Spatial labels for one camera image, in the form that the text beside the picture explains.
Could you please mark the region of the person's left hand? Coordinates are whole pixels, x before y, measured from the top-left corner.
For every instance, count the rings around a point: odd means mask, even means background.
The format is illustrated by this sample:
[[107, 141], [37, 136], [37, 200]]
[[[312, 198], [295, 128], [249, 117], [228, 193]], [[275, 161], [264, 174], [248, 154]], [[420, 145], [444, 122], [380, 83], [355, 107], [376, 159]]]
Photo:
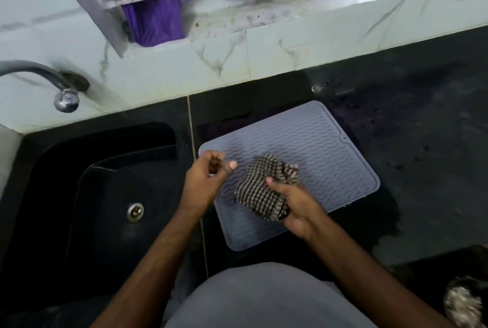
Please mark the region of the person's left hand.
[[204, 214], [215, 201], [229, 177], [218, 177], [218, 163], [225, 153], [206, 150], [186, 172], [180, 208], [188, 213]]

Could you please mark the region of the person's right hand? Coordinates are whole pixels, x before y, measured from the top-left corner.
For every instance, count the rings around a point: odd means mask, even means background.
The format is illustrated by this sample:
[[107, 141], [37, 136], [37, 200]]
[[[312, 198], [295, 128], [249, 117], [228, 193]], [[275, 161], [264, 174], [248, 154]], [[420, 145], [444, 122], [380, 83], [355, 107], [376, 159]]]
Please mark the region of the person's right hand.
[[295, 236], [309, 242], [327, 217], [326, 212], [302, 185], [296, 185], [293, 194], [283, 197], [289, 210], [282, 223]]

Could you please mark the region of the black white checkered cloth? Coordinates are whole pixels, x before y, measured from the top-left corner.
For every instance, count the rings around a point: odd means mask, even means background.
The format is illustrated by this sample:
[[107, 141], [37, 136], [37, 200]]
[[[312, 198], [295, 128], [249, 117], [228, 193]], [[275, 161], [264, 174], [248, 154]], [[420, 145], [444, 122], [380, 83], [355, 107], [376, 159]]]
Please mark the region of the black white checkered cloth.
[[235, 202], [256, 216], [273, 222], [282, 222], [289, 214], [285, 196], [272, 190], [267, 177], [288, 185], [299, 184], [299, 165], [287, 164], [274, 154], [255, 156], [234, 191]]

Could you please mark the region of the person's right forearm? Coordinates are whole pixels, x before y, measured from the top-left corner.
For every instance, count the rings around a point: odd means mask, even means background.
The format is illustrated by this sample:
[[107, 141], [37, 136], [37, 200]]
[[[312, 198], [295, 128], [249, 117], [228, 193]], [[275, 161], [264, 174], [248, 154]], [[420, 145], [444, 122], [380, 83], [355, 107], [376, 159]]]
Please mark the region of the person's right forearm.
[[306, 240], [379, 328], [455, 328], [399, 283], [327, 214], [313, 219]]

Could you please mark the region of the person's left forearm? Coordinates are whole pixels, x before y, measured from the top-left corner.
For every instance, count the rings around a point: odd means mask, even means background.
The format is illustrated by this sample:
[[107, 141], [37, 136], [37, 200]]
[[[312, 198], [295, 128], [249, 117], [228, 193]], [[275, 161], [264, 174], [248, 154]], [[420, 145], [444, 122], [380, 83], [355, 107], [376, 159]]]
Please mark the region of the person's left forearm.
[[206, 208], [180, 203], [170, 222], [90, 328], [155, 328], [161, 324], [187, 245]]

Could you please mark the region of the grey ribbed silicone drying mat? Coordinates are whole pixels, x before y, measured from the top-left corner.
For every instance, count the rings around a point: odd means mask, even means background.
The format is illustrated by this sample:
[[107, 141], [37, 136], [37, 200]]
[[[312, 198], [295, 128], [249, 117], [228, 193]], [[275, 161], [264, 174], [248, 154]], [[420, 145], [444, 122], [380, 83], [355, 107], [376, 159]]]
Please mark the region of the grey ribbed silicone drying mat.
[[227, 246], [244, 251], [286, 232], [236, 200], [234, 191], [252, 159], [272, 153], [297, 164], [298, 178], [326, 212], [364, 198], [380, 180], [324, 104], [311, 101], [203, 143], [198, 154], [220, 151], [238, 168], [224, 184], [215, 208]]

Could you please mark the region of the metal sink drain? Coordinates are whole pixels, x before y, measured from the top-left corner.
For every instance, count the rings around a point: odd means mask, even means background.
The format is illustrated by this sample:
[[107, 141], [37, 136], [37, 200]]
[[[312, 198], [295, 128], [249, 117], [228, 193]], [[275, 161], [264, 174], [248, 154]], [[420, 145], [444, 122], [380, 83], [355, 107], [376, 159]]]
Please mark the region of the metal sink drain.
[[126, 219], [129, 223], [137, 223], [144, 216], [144, 206], [139, 202], [132, 202], [126, 211]]

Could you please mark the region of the person's grey shirt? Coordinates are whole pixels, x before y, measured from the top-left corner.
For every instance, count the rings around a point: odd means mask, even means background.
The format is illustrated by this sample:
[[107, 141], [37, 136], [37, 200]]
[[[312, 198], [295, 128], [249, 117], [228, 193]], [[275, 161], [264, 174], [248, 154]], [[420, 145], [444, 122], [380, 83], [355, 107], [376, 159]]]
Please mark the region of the person's grey shirt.
[[377, 328], [333, 283], [281, 263], [225, 270], [202, 283], [164, 328]]

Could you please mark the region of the black kitchen sink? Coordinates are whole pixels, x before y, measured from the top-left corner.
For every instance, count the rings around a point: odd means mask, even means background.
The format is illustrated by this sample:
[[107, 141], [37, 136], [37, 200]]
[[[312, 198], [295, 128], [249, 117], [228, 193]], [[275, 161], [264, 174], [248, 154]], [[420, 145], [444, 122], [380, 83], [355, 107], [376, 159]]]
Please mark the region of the black kitchen sink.
[[[44, 152], [25, 142], [0, 201], [0, 308], [116, 292], [174, 213], [187, 158], [155, 121]], [[132, 202], [144, 206], [137, 223], [126, 219]]]

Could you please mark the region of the round dish with white scraps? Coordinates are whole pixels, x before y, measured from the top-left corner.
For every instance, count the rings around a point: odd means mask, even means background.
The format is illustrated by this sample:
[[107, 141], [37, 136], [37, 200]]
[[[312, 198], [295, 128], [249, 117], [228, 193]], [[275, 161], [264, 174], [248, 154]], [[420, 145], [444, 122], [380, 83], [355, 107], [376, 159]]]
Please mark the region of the round dish with white scraps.
[[446, 288], [443, 305], [457, 328], [488, 328], [488, 281], [456, 277]]

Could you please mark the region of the chrome wall faucet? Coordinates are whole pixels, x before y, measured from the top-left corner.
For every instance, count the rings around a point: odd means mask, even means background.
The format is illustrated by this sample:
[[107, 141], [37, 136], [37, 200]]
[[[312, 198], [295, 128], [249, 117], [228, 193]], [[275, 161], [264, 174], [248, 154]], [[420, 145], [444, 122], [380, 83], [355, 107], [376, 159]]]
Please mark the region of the chrome wall faucet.
[[0, 61], [0, 77], [12, 73], [30, 72], [49, 81], [58, 89], [54, 97], [54, 107], [62, 113], [73, 113], [80, 105], [79, 93], [89, 90], [88, 79], [76, 72], [56, 71], [37, 62], [24, 60]]

